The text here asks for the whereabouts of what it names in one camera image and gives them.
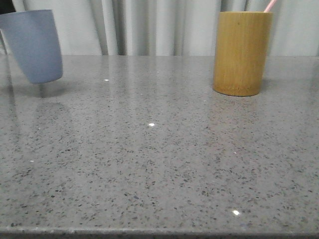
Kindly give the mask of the bamboo wooden cup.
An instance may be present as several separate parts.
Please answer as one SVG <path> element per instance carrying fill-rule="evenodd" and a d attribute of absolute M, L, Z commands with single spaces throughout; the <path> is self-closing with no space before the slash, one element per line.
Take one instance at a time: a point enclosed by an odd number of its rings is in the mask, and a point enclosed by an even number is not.
<path fill-rule="evenodd" d="M 223 11 L 216 36 L 213 89 L 230 96 L 259 94 L 273 15 Z"/>

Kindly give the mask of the grey curtain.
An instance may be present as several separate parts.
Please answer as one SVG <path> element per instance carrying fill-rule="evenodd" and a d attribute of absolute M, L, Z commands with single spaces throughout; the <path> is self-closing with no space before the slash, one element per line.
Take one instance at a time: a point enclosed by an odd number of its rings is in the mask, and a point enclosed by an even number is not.
<path fill-rule="evenodd" d="M 215 51 L 222 11 L 263 11 L 266 0 L 3 0 L 1 13 L 53 11 L 64 55 L 189 55 Z M 268 54 L 318 56 L 319 3 L 272 7 Z"/>

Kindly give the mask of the blue plastic cup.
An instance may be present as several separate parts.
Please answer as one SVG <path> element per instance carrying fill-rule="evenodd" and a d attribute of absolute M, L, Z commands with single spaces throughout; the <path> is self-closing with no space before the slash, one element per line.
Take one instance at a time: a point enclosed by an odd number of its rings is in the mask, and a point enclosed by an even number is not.
<path fill-rule="evenodd" d="M 62 77 L 61 49 L 52 10 L 2 14 L 0 29 L 16 62 L 32 84 L 48 83 Z"/>

